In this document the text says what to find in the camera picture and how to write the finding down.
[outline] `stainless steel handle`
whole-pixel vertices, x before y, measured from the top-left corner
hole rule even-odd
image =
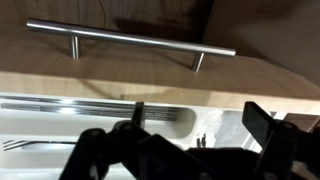
[[[175,49],[196,53],[196,58],[192,65],[192,70],[199,71],[204,54],[221,55],[232,57],[236,54],[234,49],[219,48],[194,43],[150,38],[144,36],[129,35],[119,32],[88,28],[58,22],[50,22],[36,19],[29,19],[27,26],[32,30],[58,33],[70,36],[70,51],[74,59],[80,57],[79,37],[90,39],[110,40],[120,43],[131,43],[136,45],[151,46],[165,49]]]

